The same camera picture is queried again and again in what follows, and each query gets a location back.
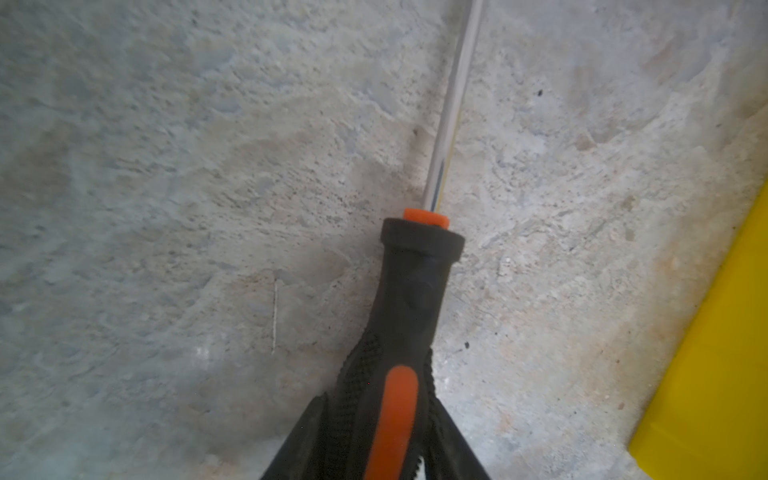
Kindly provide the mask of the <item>black orange handled screwdriver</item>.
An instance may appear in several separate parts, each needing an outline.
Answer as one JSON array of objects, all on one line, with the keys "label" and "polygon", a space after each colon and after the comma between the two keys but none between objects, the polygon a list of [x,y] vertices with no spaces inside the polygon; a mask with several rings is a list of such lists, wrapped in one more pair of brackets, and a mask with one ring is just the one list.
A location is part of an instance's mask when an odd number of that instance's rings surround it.
[{"label": "black orange handled screwdriver", "polygon": [[432,342],[465,244],[439,206],[483,8],[481,1],[465,7],[421,205],[383,222],[380,280],[331,400],[323,479],[412,479],[425,470],[430,398],[437,398]]}]

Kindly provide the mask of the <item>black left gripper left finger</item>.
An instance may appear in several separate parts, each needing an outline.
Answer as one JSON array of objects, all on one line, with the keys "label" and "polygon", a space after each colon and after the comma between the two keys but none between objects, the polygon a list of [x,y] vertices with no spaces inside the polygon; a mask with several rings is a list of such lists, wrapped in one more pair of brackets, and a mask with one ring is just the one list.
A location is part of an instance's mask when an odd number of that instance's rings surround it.
[{"label": "black left gripper left finger", "polygon": [[327,418],[328,395],[318,395],[309,402],[261,479],[322,479]]}]

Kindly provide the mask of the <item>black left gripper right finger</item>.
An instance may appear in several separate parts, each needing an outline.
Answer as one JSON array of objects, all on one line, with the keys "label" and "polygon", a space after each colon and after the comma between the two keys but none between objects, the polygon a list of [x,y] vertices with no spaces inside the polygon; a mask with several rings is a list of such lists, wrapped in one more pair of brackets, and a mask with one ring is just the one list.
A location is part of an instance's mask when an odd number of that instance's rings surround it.
[{"label": "black left gripper right finger", "polygon": [[430,398],[424,462],[427,480],[490,479],[451,416],[436,397]]}]

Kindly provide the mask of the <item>yellow plastic bin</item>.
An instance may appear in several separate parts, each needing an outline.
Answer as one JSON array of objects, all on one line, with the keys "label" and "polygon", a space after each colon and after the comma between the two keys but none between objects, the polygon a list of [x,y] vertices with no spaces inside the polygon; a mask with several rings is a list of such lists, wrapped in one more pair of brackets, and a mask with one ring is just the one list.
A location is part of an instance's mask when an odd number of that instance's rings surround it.
[{"label": "yellow plastic bin", "polygon": [[630,442],[652,479],[767,476],[767,193],[760,192]]}]

